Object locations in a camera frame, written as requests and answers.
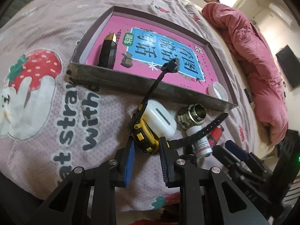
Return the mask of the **black television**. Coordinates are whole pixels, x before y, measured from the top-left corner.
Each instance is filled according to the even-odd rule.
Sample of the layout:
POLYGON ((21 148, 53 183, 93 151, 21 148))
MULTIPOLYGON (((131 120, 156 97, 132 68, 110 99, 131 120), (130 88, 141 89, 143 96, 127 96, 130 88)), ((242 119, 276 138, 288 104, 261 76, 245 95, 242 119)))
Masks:
POLYGON ((300 83, 299 58, 294 54, 289 45, 286 45, 284 48, 282 48, 276 54, 276 57, 291 87, 297 88, 300 83))

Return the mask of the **white medicine bottle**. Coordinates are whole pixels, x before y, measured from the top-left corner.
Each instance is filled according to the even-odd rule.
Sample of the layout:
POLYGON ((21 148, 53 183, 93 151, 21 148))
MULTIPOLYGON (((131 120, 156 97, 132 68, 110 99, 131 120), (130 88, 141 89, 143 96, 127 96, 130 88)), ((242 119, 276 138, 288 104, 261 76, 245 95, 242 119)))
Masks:
MULTIPOLYGON (((187 136, 191 136, 201 130, 202 130, 202 126, 197 125, 197 126, 193 126, 193 127, 189 128, 188 130, 186 130, 186 133, 187 133, 187 136)), ((213 152, 206 136, 204 136, 200 140, 196 141, 193 144, 193 146, 195 149, 195 156, 198 160, 209 156, 213 152)))

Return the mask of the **small black clip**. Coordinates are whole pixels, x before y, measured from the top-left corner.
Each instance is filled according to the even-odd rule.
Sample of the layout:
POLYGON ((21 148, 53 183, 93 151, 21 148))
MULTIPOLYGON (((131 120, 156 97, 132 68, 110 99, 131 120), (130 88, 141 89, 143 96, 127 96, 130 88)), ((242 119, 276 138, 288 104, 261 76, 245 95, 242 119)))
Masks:
POLYGON ((195 167, 197 166, 197 157, 195 155, 195 148, 193 145, 188 145, 183 148, 183 154, 180 156, 181 159, 189 161, 195 167))

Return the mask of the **pink and blue book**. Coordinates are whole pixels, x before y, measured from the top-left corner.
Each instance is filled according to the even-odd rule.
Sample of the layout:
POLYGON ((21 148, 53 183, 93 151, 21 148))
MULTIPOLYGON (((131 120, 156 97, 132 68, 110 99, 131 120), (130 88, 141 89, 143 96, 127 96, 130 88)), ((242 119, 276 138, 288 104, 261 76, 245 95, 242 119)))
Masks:
POLYGON ((178 58, 179 71, 167 74, 164 82, 206 94, 207 88, 218 80, 203 46, 154 25, 116 15, 96 39, 86 65, 99 63, 102 44, 111 33, 117 37, 114 70, 156 79, 166 62, 178 58))

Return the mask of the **white plastic bottle cap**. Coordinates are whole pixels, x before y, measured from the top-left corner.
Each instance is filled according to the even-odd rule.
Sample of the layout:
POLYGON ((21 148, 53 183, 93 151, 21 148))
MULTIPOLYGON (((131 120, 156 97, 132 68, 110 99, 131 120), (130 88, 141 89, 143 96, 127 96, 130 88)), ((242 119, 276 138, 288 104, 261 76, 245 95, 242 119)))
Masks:
POLYGON ((228 101, 228 94, 225 88, 218 82, 213 82, 207 89, 208 95, 223 101, 228 101))

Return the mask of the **red lighter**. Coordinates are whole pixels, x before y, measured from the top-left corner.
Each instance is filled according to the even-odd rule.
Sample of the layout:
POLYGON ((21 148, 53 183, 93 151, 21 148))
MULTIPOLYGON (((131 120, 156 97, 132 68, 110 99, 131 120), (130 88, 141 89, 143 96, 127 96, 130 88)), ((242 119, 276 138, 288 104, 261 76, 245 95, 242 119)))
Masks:
POLYGON ((223 131, 224 131, 224 128, 221 125, 218 125, 207 136, 207 139, 208 139, 208 142, 209 142, 211 148, 213 148, 218 143, 218 141, 220 140, 220 138, 222 136, 223 131))

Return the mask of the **pink strawberry bear blanket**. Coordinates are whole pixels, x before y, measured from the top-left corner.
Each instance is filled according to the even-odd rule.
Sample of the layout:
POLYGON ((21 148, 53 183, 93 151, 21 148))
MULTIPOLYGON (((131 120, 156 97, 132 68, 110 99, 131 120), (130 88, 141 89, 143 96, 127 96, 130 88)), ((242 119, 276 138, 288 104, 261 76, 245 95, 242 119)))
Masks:
POLYGON ((34 0, 1 28, 1 173, 39 199, 76 166, 97 167, 126 144, 141 97, 64 80, 79 40, 115 5, 169 20, 213 45, 238 101, 221 142, 256 150, 256 119, 241 82, 190 1, 34 0))

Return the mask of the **crumpled pink duvet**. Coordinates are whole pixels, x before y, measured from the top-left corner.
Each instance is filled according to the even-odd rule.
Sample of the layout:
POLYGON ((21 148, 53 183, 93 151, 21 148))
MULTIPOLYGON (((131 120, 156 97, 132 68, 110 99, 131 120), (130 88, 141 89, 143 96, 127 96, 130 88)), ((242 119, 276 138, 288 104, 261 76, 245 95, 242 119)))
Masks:
POLYGON ((288 113, 282 79, 268 43, 239 10, 208 3, 202 15, 223 36, 240 63, 252 93, 256 119, 269 128, 271 144, 279 144, 288 129, 288 113))

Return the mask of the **white earbuds case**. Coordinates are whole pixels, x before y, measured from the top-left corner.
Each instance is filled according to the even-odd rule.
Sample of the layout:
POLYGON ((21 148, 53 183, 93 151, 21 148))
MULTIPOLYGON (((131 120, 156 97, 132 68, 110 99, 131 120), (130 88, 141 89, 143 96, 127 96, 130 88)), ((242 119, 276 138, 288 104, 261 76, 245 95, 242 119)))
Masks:
POLYGON ((148 100, 142 119, 157 137, 170 140, 176 133, 177 124, 167 109, 156 100, 148 100))

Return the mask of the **brass metal fitting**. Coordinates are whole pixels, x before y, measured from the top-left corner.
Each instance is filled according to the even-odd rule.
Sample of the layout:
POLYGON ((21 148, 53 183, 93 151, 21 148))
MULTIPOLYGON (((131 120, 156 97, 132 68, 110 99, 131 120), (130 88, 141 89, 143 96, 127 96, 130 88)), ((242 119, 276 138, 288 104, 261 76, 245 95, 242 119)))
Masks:
POLYGON ((202 125, 206 118, 206 110, 201 104, 181 107, 176 114, 176 121, 183 130, 202 125))

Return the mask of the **shallow grey cardboard box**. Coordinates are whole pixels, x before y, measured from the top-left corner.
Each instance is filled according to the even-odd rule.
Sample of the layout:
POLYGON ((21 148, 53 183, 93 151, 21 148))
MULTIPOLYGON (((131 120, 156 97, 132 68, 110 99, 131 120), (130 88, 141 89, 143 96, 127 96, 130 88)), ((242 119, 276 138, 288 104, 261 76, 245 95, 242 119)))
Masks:
POLYGON ((223 63, 207 40, 166 19, 124 7, 110 7, 87 30, 71 57, 66 81, 145 95, 172 59, 177 70, 164 76, 155 98, 216 111, 237 107, 223 63))

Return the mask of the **white air conditioner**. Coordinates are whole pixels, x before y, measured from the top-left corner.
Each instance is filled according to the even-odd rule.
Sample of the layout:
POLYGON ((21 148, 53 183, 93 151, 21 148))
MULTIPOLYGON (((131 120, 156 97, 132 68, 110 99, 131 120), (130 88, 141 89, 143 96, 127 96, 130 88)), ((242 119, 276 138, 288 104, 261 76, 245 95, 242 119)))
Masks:
POLYGON ((282 20, 284 20, 289 26, 292 25, 293 19, 286 12, 274 3, 270 3, 268 6, 274 13, 276 13, 282 20))

